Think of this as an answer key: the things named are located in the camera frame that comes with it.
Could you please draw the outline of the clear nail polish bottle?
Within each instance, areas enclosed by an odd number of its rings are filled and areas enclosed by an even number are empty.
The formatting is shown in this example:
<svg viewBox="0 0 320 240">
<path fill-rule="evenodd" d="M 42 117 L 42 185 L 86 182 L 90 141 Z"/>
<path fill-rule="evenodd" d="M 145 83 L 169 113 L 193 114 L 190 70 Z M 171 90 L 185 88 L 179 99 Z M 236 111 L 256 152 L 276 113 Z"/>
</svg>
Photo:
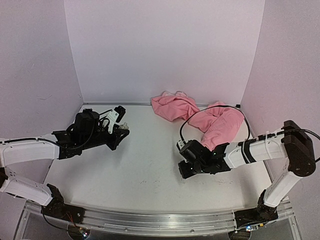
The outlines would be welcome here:
<svg viewBox="0 0 320 240">
<path fill-rule="evenodd" d="M 129 130 L 129 126 L 126 122 L 124 122 L 123 124 L 119 125 L 118 127 L 120 130 Z"/>
</svg>

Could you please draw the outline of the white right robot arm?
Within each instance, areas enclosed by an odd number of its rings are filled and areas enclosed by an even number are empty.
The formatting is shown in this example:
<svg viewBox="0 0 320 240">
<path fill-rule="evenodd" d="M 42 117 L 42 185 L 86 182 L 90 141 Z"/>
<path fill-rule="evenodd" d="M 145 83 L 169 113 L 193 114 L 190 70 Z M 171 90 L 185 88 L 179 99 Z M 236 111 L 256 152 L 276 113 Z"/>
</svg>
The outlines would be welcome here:
<svg viewBox="0 0 320 240">
<path fill-rule="evenodd" d="M 182 178 L 188 179 L 197 174 L 215 175 L 244 165 L 285 159 L 280 175 L 261 194 L 262 205 L 276 208 L 300 179 L 316 170 L 317 159 L 310 134 L 312 131 L 287 120 L 279 131 L 242 142 L 223 143 L 214 150 L 209 150 L 197 140 L 181 139 L 176 145 L 184 159 L 178 168 Z"/>
</svg>

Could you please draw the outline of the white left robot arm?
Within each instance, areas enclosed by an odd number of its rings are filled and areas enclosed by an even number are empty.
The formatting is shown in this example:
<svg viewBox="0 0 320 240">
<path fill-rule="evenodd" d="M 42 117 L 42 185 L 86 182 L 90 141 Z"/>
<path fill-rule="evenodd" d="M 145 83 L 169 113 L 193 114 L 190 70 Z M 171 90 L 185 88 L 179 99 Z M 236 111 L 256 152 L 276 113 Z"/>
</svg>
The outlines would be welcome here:
<svg viewBox="0 0 320 240">
<path fill-rule="evenodd" d="M 116 150 L 130 133 L 127 123 L 120 123 L 125 113 L 122 106 L 102 113 L 87 108 L 76 114 L 66 130 L 43 136 L 2 139 L 0 191 L 35 202 L 56 218 L 64 218 L 68 208 L 59 189 L 43 183 L 45 167 L 55 160 L 68 160 L 100 146 Z"/>
</svg>

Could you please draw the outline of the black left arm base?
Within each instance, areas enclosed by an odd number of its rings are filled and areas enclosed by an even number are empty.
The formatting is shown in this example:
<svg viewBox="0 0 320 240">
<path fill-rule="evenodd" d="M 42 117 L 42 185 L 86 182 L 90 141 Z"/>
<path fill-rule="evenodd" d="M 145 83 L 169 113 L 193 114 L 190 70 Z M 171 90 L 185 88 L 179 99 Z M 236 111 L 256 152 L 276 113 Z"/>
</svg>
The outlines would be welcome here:
<svg viewBox="0 0 320 240">
<path fill-rule="evenodd" d="M 69 221 L 74 224 L 82 224 L 85 215 L 85 209 L 76 205 L 66 204 L 59 189 L 54 185 L 46 185 L 50 190 L 52 200 L 46 206 L 41 207 L 41 213 L 45 216 Z"/>
</svg>

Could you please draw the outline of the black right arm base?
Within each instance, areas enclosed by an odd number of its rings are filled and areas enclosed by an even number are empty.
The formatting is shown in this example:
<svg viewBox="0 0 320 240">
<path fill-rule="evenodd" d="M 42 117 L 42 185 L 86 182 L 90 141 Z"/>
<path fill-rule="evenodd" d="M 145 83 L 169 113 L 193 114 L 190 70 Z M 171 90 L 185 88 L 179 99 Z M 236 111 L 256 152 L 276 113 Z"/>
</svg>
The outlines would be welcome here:
<svg viewBox="0 0 320 240">
<path fill-rule="evenodd" d="M 257 226 L 260 224 L 266 224 L 270 221 L 278 219 L 277 207 L 270 207 L 265 205 L 264 196 L 266 190 L 264 190 L 257 202 L 257 207 L 244 210 L 237 210 L 234 213 L 235 227 L 237 230 L 244 229 L 248 226 Z"/>
</svg>

